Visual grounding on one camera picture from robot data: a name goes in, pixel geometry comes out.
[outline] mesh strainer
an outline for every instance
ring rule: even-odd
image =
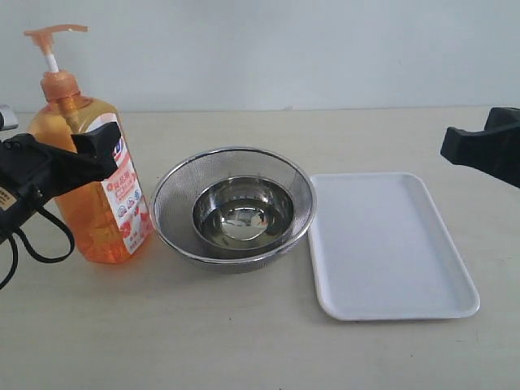
[[[275,248],[243,258],[216,258],[201,245],[193,227],[193,205],[211,185],[237,176],[271,180],[292,198],[293,220],[286,239]],[[252,271],[286,254],[307,232],[316,210],[314,186],[307,174],[286,158],[263,149],[228,147],[186,159],[158,183],[151,198],[151,218],[159,237],[190,262],[217,271]]]

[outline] beige table surface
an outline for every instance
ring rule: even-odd
[[[148,195],[170,167],[222,145],[274,150],[311,175],[418,175],[480,311],[435,322],[331,320],[315,296],[306,238],[243,275],[199,270],[156,238],[121,266],[78,253],[45,265],[22,248],[0,292],[0,389],[520,388],[520,191],[439,155],[448,126],[478,131],[488,108],[123,113]],[[19,118],[25,128],[31,115]],[[42,218],[24,229],[42,253],[65,248]],[[11,254],[0,250],[4,275]]]

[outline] orange soap bottle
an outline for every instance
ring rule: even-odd
[[[83,31],[85,26],[60,24],[26,31],[41,48],[49,71],[41,87],[48,104],[29,125],[28,132],[48,145],[76,152],[71,134],[90,132],[116,122],[123,134],[114,150],[118,169],[108,180],[91,183],[55,198],[64,222],[71,229],[78,250],[91,262],[128,260],[152,232],[148,207],[133,165],[115,107],[81,94],[76,78],[59,69],[52,53],[52,34]]]

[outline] plastic tray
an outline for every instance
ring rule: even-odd
[[[349,320],[453,319],[479,294],[424,183],[408,173],[314,175],[318,300]]]

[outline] black cable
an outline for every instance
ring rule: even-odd
[[[29,252],[29,254],[38,262],[43,262],[45,264],[54,264],[56,262],[62,262],[66,258],[70,256],[70,254],[74,251],[75,241],[74,236],[72,235],[71,229],[68,228],[68,226],[63,223],[59,218],[57,218],[55,215],[52,215],[49,211],[47,211],[45,208],[39,206],[36,207],[36,210],[38,213],[40,213],[44,218],[48,219],[51,223],[56,225],[62,232],[65,233],[65,235],[68,238],[69,242],[69,250],[67,254],[64,254],[63,256],[59,256],[57,258],[46,258],[45,256],[41,256],[34,248],[31,246],[31,243],[29,242],[27,236],[25,236],[25,233],[22,232],[22,229],[19,227],[16,228],[13,232],[22,240],[24,243],[25,249]]]
[[[2,282],[0,282],[0,290],[9,283],[9,281],[12,279],[12,277],[15,275],[16,268],[18,267],[18,247],[16,246],[16,241],[13,238],[13,236],[6,235],[7,239],[9,240],[9,244],[11,244],[11,251],[13,253],[13,261],[11,264],[11,269],[9,272],[7,272],[7,276],[3,279]]]
[[[14,229],[13,232],[22,240],[24,243],[25,249],[29,252],[29,254],[38,262],[43,262],[45,264],[52,264],[56,262],[61,262],[68,258],[70,254],[74,251],[75,247],[75,241],[74,236],[72,235],[71,229],[68,228],[68,226],[63,223],[59,218],[57,218],[55,215],[51,214],[49,211],[47,211],[42,206],[36,207],[36,210],[38,213],[40,213],[44,218],[48,219],[51,223],[56,225],[62,232],[65,233],[67,236],[70,248],[67,252],[67,254],[64,254],[63,256],[59,256],[57,258],[46,258],[45,256],[41,256],[36,250],[34,250],[33,246],[29,242],[27,236],[25,236],[25,233],[20,229],[19,227]],[[0,282],[0,290],[11,281],[12,277],[15,275],[16,268],[18,267],[18,247],[16,246],[16,241],[13,238],[11,234],[8,234],[3,228],[0,227],[0,232],[2,232],[7,239],[9,240],[9,243],[11,244],[11,251],[13,253],[13,261],[11,264],[11,269],[9,272],[7,272],[7,276]]]

